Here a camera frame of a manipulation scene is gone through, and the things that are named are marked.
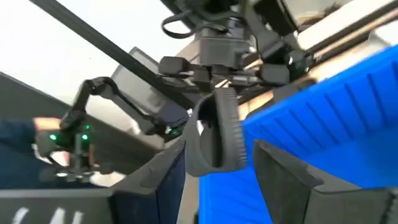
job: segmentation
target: robotic arm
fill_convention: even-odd
[[[52,180],[54,177],[66,177],[67,181],[80,180],[88,182],[94,171],[110,174],[110,166],[94,166],[90,155],[90,125],[86,123],[86,105],[90,96],[101,96],[118,105],[139,124],[143,133],[176,135],[185,125],[184,121],[175,124],[166,124],[161,119],[144,114],[131,103],[120,91],[110,77],[98,77],[85,80],[75,97],[71,109],[65,114],[60,123],[60,130],[39,133],[37,145],[40,156],[47,158],[54,169],[42,173],[43,180]],[[70,153],[68,167],[62,167],[51,154],[56,151]]]

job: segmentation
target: wall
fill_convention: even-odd
[[[125,51],[138,46],[155,60],[175,55],[192,39],[163,34],[171,15],[159,0],[59,0]],[[170,27],[186,31],[182,24]],[[110,76],[118,63],[26,0],[0,0],[0,71],[71,103],[87,78]],[[117,128],[129,118],[112,102],[92,98],[88,112]]]
[[[295,19],[311,13],[319,13],[333,4],[347,4],[352,0],[285,0],[290,13]]]

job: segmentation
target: blue plastic cover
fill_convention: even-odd
[[[398,46],[243,122],[248,166],[200,179],[200,223],[272,223],[252,164],[263,139],[360,187],[398,186]]]

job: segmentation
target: cable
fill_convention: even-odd
[[[201,17],[205,22],[201,25],[196,26],[195,28],[191,29],[190,32],[187,33],[176,33],[169,31],[168,29],[165,28],[165,25],[170,24],[172,22],[177,22],[177,21],[182,21],[186,19],[188,16],[198,16]],[[219,24],[216,24],[218,21],[222,21],[224,19],[229,19],[229,18],[237,18],[237,19],[243,19],[243,16],[234,11],[226,11],[226,12],[220,12],[217,14],[210,14],[206,12],[204,9],[200,9],[198,7],[193,7],[192,9],[188,9],[186,11],[183,11],[180,14],[177,15],[172,15],[162,21],[162,30],[163,32],[168,35],[171,38],[174,39],[185,39],[188,38],[197,32],[201,31],[204,28],[209,28],[215,31],[218,31],[220,33],[227,33],[228,28],[225,26],[221,26]]]

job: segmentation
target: monitor screen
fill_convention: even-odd
[[[130,51],[130,55],[149,70],[158,73],[159,64],[137,47]],[[122,93],[146,113],[157,114],[167,104],[166,96],[121,65],[112,75],[112,79]]]

